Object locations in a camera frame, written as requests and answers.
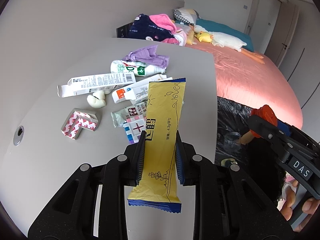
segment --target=white table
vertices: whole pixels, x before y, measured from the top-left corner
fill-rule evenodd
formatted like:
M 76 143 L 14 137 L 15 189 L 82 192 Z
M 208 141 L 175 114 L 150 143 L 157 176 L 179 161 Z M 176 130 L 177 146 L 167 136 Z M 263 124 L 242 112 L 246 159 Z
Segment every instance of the white table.
M 84 55 L 54 83 L 43 88 L 44 93 L 21 122 L 25 129 L 21 143 L 18 146 L 11 143 L 6 152 L 0 171 L 0 200 L 25 235 L 47 202 L 82 163 L 93 167 L 105 164 L 122 154 L 128 145 L 124 129 L 113 127 L 110 112 L 129 106 L 130 102 L 115 104 L 111 95 L 107 95 L 107 106 L 98 109 L 102 119 L 95 132 L 83 130 L 76 141 L 66 138 L 60 128 L 69 112 L 74 107 L 92 109 L 86 101 L 87 95 L 59 98 L 57 85 L 66 84 L 71 77 L 109 73 L 112 60 L 152 44 L 159 45 L 158 54 L 170 56 L 168 77 L 187 80 L 179 123 L 182 141 L 214 161 L 217 95 L 213 56 L 153 41 L 106 39 L 100 49 Z M 131 188 L 126 187 L 126 197 L 130 191 Z M 129 207 L 126 203 L 129 239 L 192 239 L 195 188 L 178 185 L 178 197 L 182 202 L 181 214 Z

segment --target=electrical outlet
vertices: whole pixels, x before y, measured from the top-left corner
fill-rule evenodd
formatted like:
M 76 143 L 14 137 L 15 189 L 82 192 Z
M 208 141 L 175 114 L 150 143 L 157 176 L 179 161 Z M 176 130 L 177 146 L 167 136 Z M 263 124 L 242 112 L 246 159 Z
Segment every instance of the electrical outlet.
M 132 26 L 132 24 L 133 23 L 128 23 L 126 25 L 123 25 L 123 26 L 117 28 L 117 38 L 127 38 L 130 27 Z

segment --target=door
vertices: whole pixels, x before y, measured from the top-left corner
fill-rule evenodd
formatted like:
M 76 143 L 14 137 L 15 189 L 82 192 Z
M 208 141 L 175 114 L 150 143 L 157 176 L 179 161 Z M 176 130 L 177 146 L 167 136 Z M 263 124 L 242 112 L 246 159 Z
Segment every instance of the door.
M 255 51 L 265 53 L 279 14 L 279 0 L 258 0 L 249 36 Z
M 281 3 L 276 26 L 264 53 L 279 67 L 289 45 L 299 17 L 299 7 L 292 3 Z

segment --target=pink bedsheet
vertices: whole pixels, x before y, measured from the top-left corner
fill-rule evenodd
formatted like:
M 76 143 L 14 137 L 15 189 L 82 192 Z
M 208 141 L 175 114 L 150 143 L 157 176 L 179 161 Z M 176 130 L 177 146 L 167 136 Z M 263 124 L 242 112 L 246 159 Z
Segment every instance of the pink bedsheet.
M 186 47 L 214 55 L 217 96 L 252 108 L 269 105 L 276 117 L 301 129 L 300 104 L 289 83 L 275 64 L 265 55 L 264 64 L 229 48 L 199 42 Z

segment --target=transparent plastic cup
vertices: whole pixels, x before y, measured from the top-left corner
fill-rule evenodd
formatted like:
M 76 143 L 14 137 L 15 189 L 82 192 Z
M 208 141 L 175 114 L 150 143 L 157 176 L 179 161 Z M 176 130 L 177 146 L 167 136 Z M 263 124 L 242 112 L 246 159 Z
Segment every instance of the transparent plastic cup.
M 227 152 L 235 152 L 240 150 L 241 135 L 238 132 L 229 132 L 224 136 L 223 148 Z

